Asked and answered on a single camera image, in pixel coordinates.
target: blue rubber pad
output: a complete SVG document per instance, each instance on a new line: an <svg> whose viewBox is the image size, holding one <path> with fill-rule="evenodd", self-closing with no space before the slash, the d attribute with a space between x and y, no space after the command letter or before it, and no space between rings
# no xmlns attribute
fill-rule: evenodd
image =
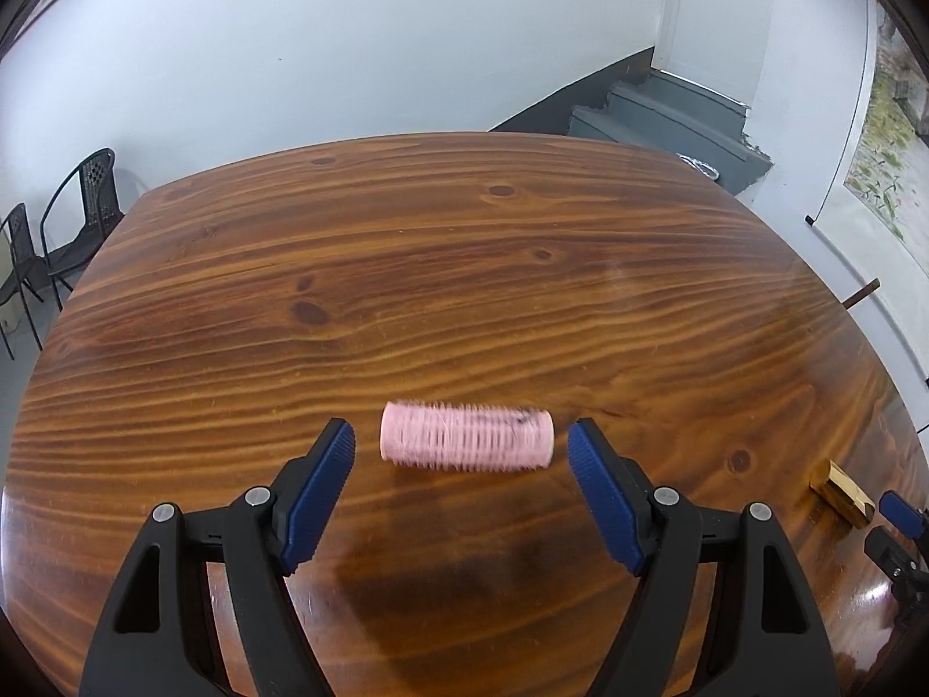
<svg viewBox="0 0 929 697"><path fill-rule="evenodd" d="M635 513L580 425L572 425L568 430L568 465L581 486L610 557L638 576L644 566L644 554L638 544Z"/></svg>
<svg viewBox="0 0 929 697"><path fill-rule="evenodd" d="M344 423L309 476L287 516L287 542L280 562L287 573L313 558L355 463L355 431Z"/></svg>
<svg viewBox="0 0 929 697"><path fill-rule="evenodd" d="M923 525L923 515L892 490L881 496L878 509L904 537L918 540L926 531L926 526Z"/></svg>

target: wood grain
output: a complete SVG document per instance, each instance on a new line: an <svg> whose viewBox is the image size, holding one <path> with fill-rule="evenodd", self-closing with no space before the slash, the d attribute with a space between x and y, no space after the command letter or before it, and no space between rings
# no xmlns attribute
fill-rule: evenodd
<svg viewBox="0 0 929 697"><path fill-rule="evenodd" d="M551 468L381 462L387 400L549 409ZM633 592L565 456L593 416L656 484L767 501L851 691L894 603L807 488L827 457L926 504L898 392L847 312L740 202L666 155L518 134L297 149L141 199L54 327L3 501L9 616L72 694L110 582L165 499L268 483L330 416L359 454L316 558L289 581L346 695L580 695ZM250 694L222 567L233 684ZM668 694L694 666L700 575Z"/></svg>

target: gray stair step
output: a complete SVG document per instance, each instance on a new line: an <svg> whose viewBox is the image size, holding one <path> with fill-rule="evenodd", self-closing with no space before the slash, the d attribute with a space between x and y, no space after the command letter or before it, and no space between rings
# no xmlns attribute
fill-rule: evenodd
<svg viewBox="0 0 929 697"><path fill-rule="evenodd" d="M653 70L638 91L741 142L748 108L696 83Z"/></svg>
<svg viewBox="0 0 929 697"><path fill-rule="evenodd" d="M607 115L601 110L591 107L575 107L571 112L568 135L579 138L592 138L598 141L615 141L628 143L630 146L647 146L654 148L642 136L631 128L623 125L619 120Z"/></svg>
<svg viewBox="0 0 929 697"><path fill-rule="evenodd" d="M719 171L719 185L731 194L748 188L771 167L765 155L631 86L612 88L607 112L648 146L712 165Z"/></svg>

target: wooden table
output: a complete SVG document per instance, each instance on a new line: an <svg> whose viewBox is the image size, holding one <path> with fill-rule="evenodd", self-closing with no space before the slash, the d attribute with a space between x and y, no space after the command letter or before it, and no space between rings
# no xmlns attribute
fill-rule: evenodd
<svg viewBox="0 0 929 697"><path fill-rule="evenodd" d="M396 398L549 409L551 468L382 463ZM339 697L580 695L633 592L568 470L593 416L700 505L774 507L846 691L895 604L807 488L830 456L874 498L926 504L929 471L884 367L763 222L666 155L517 134L296 149L145 194L39 360L3 502L9 617L69 693L110 582L157 502L225 505L330 416L359 454L289 588ZM698 580L669 694L710 601ZM233 686L253 687L222 567Z"/></svg>

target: round metal bolt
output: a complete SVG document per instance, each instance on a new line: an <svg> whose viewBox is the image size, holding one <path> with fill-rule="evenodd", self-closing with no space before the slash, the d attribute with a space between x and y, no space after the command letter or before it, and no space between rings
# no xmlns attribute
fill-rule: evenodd
<svg viewBox="0 0 929 697"><path fill-rule="evenodd" d="M771 509L763 504L763 502L753 502L749 506L749 513L759 521L768 521L772 516Z"/></svg>
<svg viewBox="0 0 929 697"><path fill-rule="evenodd" d="M155 510L152 511L152 519L155 519L155 521L168 521L173 515L174 507L170 502L163 502L161 505L156 505Z"/></svg>
<svg viewBox="0 0 929 697"><path fill-rule="evenodd" d="M660 487L655 491L655 500L661 505L675 505L680 499L681 496L677 494L677 490L672 490L670 487Z"/></svg>
<svg viewBox="0 0 929 697"><path fill-rule="evenodd" d="M271 491L267 487L253 487L245 493L245 502L248 505L263 505L271 500Z"/></svg>

